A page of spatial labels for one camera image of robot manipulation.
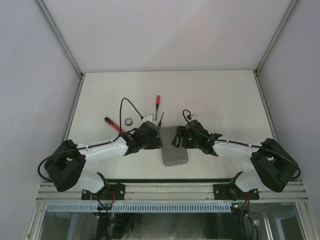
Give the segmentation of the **grey plastic tool case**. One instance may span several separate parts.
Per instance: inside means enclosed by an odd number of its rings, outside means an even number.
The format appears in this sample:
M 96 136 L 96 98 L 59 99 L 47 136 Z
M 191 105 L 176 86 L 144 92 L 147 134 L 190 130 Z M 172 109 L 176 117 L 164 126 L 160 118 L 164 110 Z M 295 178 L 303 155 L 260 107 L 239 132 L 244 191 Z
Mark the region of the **grey plastic tool case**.
M 162 162 L 165 167 L 173 167 L 187 164 L 189 161 L 188 152 L 183 147 L 174 147 L 172 141 L 176 136 L 177 126 L 167 126 L 160 129 L 162 143 Z

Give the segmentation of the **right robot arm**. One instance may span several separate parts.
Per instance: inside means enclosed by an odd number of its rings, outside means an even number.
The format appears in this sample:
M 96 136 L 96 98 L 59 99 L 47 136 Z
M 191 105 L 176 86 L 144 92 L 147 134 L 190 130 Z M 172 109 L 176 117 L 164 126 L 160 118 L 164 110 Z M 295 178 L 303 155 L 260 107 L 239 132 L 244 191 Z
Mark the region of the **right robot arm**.
M 231 140 L 220 133 L 209 133 L 197 120 L 178 126 L 171 144 L 251 164 L 253 170 L 241 170 L 227 185 L 227 196 L 234 201 L 263 187 L 281 193 L 290 181 L 301 175 L 298 163 L 274 139 L 267 138 L 257 144 Z

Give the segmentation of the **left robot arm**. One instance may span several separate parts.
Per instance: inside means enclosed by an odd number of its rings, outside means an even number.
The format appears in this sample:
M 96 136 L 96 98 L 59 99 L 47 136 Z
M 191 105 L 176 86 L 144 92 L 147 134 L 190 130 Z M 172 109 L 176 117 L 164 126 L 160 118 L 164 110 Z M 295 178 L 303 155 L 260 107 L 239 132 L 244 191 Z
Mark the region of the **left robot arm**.
M 110 184 L 101 172 L 86 171 L 87 165 L 113 157 L 124 157 L 140 150 L 161 148 L 160 128 L 151 121 L 138 128 L 121 132 L 108 142 L 80 145 L 71 139 L 61 143 L 56 151 L 40 162 L 38 175 L 54 184 L 58 192 L 78 188 L 89 192 L 98 200 L 109 196 Z

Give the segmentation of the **red screwdriver lower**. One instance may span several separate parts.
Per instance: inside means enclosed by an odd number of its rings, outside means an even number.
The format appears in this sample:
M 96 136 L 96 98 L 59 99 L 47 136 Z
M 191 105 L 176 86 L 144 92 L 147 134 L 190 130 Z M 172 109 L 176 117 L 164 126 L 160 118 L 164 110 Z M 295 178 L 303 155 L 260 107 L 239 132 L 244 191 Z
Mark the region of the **red screwdriver lower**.
M 159 120 L 159 122 L 158 122 L 158 125 L 157 125 L 159 128 L 160 128 L 161 125 L 162 125 L 163 116 L 164 116 L 164 112 L 162 112 L 161 118 L 160 118 L 160 120 Z

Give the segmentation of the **red screwdriver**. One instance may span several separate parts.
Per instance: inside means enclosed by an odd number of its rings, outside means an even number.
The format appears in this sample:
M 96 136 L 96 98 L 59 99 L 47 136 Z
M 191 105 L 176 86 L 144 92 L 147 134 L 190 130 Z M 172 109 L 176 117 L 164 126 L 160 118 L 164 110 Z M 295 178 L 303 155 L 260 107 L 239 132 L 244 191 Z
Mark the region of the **red screwdriver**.
M 156 104 L 156 106 L 155 106 L 155 120 L 157 120 L 157 117 L 158 117 L 158 109 L 159 109 L 160 101 L 161 101 L 161 96 L 158 95 L 156 97 L 156 102 L 155 102 L 155 104 Z
M 164 112 L 162 112 L 161 118 L 160 118 L 160 120 L 159 120 L 159 122 L 158 122 L 158 125 L 157 125 L 159 128 L 160 128 L 161 125 L 162 125 L 163 116 L 164 116 Z

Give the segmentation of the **black tape roll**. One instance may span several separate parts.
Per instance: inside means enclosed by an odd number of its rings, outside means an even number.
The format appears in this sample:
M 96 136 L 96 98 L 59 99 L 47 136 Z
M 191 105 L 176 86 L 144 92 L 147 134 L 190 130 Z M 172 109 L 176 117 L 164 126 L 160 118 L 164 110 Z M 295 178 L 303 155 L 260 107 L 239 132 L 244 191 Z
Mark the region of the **black tape roll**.
M 133 120 L 131 118 L 126 118 L 124 123 L 126 126 L 131 126 L 133 124 Z

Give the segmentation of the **red screwdriver upper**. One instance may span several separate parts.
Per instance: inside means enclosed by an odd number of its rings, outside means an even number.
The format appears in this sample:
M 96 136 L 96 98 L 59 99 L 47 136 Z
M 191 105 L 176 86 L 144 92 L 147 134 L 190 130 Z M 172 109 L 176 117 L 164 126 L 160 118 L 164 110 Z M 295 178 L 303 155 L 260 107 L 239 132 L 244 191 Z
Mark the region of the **red screwdriver upper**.
M 160 101 L 161 101 L 161 96 L 158 95 L 156 97 L 156 102 L 155 102 L 155 104 L 156 104 L 156 106 L 155 106 L 155 120 L 157 120 L 157 117 L 158 117 L 158 109 L 159 109 Z

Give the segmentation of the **red utility knife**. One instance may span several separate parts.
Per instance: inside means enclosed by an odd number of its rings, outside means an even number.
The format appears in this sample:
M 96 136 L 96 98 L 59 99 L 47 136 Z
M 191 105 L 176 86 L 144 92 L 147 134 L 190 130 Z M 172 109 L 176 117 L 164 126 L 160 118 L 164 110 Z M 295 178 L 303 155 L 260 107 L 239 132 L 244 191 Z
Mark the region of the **red utility knife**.
M 124 133 L 125 130 L 122 129 L 117 123 L 111 120 L 109 117 L 105 117 L 104 121 L 109 124 L 113 129 L 115 129 L 118 133 Z

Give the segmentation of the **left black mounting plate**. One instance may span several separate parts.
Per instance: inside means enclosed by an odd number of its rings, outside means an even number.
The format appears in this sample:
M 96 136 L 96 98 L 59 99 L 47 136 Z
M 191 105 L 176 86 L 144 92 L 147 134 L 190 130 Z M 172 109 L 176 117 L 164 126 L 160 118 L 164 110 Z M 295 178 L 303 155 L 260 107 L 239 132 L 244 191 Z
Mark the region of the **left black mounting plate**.
M 98 193 L 94 195 L 98 197 L 99 200 L 124 200 L 126 192 L 126 186 L 122 183 L 111 183 L 109 188 L 103 188 Z

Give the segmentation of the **black mounting plate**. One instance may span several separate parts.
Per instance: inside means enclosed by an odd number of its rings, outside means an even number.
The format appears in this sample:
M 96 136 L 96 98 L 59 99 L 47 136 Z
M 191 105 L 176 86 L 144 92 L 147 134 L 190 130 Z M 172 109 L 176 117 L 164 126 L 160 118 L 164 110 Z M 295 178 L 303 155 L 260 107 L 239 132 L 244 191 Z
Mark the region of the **black mounting plate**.
M 248 196 L 251 196 L 251 200 L 259 200 L 260 195 L 257 189 L 253 192 L 243 192 L 236 185 L 231 184 L 214 184 L 213 194 L 215 200 L 245 200 Z
M 126 186 L 122 183 L 111 183 L 109 188 L 103 188 L 98 193 L 94 195 L 98 197 L 99 200 L 124 200 L 126 192 Z

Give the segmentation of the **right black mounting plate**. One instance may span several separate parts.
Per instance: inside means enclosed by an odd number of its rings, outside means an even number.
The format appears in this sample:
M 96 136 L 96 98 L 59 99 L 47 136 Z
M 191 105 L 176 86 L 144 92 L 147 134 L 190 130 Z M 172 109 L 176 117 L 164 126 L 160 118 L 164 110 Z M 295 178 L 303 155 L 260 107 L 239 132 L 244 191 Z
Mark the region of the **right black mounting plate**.
M 231 184 L 214 184 L 213 194 L 215 200 L 245 200 L 248 196 L 251 196 L 251 200 L 259 200 L 260 195 L 257 189 L 253 192 L 243 192 L 236 185 Z

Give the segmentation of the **aluminium front rail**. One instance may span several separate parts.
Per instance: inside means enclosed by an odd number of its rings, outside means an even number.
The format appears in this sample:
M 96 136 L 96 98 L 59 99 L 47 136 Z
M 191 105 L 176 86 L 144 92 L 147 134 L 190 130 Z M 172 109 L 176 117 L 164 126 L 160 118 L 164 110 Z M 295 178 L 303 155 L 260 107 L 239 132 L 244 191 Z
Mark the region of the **aluminium front rail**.
M 216 182 L 160 182 L 160 183 L 122 183 L 125 185 L 124 200 L 117 202 L 232 202 L 233 200 L 215 200 L 213 185 Z M 266 187 L 258 189 L 259 200 L 252 201 L 279 203 L 279 202 L 306 202 L 308 200 L 302 182 L 290 182 L 281 193 L 273 192 Z M 56 191 L 52 183 L 43 183 L 40 186 L 36 200 L 39 202 L 72 202 L 88 201 L 86 190 L 71 189 L 65 192 Z

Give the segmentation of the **right aluminium frame post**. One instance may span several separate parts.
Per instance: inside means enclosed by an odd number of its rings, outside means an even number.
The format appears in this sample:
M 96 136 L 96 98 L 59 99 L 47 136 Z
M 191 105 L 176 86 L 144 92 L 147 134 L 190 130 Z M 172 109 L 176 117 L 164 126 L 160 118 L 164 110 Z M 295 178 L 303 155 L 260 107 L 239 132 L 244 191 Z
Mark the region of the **right aluminium frame post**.
M 256 85 L 272 136 L 296 160 L 299 148 L 295 137 L 294 86 L 291 86 L 294 67 L 291 60 L 292 41 L 288 37 L 290 21 L 300 5 L 299 0 L 289 1 L 257 67 L 254 70 Z

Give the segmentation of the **aluminium frame post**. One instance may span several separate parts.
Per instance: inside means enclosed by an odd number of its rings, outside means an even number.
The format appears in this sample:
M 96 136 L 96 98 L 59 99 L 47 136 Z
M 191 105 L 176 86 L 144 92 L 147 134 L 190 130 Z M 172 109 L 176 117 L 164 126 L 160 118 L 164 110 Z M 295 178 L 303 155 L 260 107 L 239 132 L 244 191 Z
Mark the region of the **aluminium frame post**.
M 294 86 L 291 86 L 294 67 L 291 60 L 292 41 L 288 37 L 290 21 L 300 5 L 299 0 L 289 1 L 257 67 L 254 70 L 256 85 L 272 136 L 296 160 L 299 148 L 295 137 Z
M 67 115 L 66 123 L 63 129 L 62 133 L 62 139 L 61 142 L 65 141 L 68 139 L 72 122 L 74 119 L 76 107 L 79 101 L 80 93 L 83 87 L 84 83 L 84 76 L 85 74 L 81 71 L 74 55 L 72 54 L 71 49 L 69 48 L 66 40 L 64 39 L 56 21 L 54 20 L 52 14 L 50 13 L 49 8 L 47 7 L 46 3 L 44 0 L 34 0 L 34 3 L 36 7 L 38 8 L 39 12 L 41 13 L 44 21 L 46 22 L 49 30 L 53 34 L 54 38 L 56 39 L 60 49 L 62 50 L 64 56 L 66 57 L 67 61 L 70 63 L 73 71 L 75 72 L 77 76 L 77 81 L 76 81 L 76 87 L 74 90 L 74 94 L 72 96 L 72 102 L 71 102 L 71 107 Z

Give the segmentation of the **left aluminium frame post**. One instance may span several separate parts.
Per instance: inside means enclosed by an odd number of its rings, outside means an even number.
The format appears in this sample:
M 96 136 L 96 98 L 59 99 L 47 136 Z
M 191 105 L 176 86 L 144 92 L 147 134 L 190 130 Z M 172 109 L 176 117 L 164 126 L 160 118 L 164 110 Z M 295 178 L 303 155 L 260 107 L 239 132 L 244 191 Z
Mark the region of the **left aluminium frame post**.
M 79 101 L 80 93 L 83 87 L 84 83 L 84 76 L 85 74 L 81 71 L 74 55 L 72 54 L 71 49 L 69 48 L 66 40 L 64 39 L 56 21 L 54 20 L 52 14 L 50 13 L 49 8 L 47 7 L 46 3 L 44 0 L 34 0 L 34 3 L 36 7 L 38 8 L 39 12 L 41 13 L 44 21 L 46 22 L 49 30 L 53 34 L 54 38 L 56 39 L 60 49 L 62 50 L 64 56 L 66 57 L 67 61 L 70 63 L 73 71 L 75 72 L 77 76 L 77 81 L 76 81 L 76 87 L 74 90 L 74 94 L 72 96 L 72 102 L 71 102 L 71 107 L 67 115 L 66 123 L 63 129 L 62 133 L 62 139 L 61 142 L 65 141 L 68 139 L 72 122 L 74 119 L 76 107 Z

